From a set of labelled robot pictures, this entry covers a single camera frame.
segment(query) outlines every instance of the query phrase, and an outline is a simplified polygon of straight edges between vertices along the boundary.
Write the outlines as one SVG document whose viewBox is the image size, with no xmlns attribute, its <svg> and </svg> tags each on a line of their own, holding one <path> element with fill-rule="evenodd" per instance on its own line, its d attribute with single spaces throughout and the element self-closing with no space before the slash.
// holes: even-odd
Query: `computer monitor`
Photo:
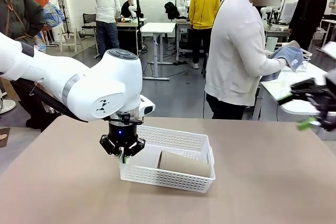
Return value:
<svg viewBox="0 0 336 224">
<path fill-rule="evenodd" d="M 285 7 L 283 8 L 282 16 L 281 16 L 283 23 L 291 22 L 297 4 L 298 2 L 285 4 Z"/>
</svg>

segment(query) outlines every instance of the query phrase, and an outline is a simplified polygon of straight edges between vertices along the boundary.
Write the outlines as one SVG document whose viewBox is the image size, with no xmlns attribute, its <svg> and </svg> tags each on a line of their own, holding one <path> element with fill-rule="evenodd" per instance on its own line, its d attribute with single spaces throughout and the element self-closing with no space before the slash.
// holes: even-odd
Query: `perforated basket side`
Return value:
<svg viewBox="0 0 336 224">
<path fill-rule="evenodd" d="M 120 167 L 122 180 L 205 193 L 212 179 L 141 166 Z"/>
<path fill-rule="evenodd" d="M 139 126 L 138 135 L 147 142 L 191 151 L 201 151 L 204 143 L 208 141 L 207 136 L 205 135 L 147 126 Z"/>
</svg>

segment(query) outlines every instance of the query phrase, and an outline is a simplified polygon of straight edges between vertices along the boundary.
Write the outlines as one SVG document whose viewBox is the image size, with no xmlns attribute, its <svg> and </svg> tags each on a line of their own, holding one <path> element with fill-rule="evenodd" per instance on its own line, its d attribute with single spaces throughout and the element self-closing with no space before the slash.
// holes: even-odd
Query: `white round base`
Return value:
<svg viewBox="0 0 336 224">
<path fill-rule="evenodd" d="M 13 100 L 4 100 L 0 114 L 11 111 L 13 108 L 15 108 L 15 106 L 16 106 L 16 103 Z"/>
</svg>

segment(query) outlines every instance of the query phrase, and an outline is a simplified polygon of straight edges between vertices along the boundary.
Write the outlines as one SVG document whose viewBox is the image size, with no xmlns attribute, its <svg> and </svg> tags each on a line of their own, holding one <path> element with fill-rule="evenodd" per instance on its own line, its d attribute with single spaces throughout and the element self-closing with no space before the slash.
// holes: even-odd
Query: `dark green jacket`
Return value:
<svg viewBox="0 0 336 224">
<path fill-rule="evenodd" d="M 13 8 L 24 23 L 17 19 L 14 12 L 10 12 L 8 37 L 17 39 L 28 34 L 32 37 L 41 31 L 44 24 L 43 9 L 34 0 L 13 0 Z M 7 23 L 7 5 L 4 0 L 0 0 L 0 32 L 5 34 Z M 34 45 L 32 38 L 20 39 L 27 44 Z"/>
</svg>

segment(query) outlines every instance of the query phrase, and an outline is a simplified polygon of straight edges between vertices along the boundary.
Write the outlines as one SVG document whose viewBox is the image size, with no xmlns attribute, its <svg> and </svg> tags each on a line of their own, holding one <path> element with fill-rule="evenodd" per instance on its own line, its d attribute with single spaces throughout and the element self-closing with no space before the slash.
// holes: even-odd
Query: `basket handle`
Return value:
<svg viewBox="0 0 336 224">
<path fill-rule="evenodd" d="M 209 146 L 209 153 L 210 153 L 211 165 L 214 166 L 215 165 L 215 158 L 214 158 L 214 153 L 212 151 L 211 146 Z"/>
</svg>

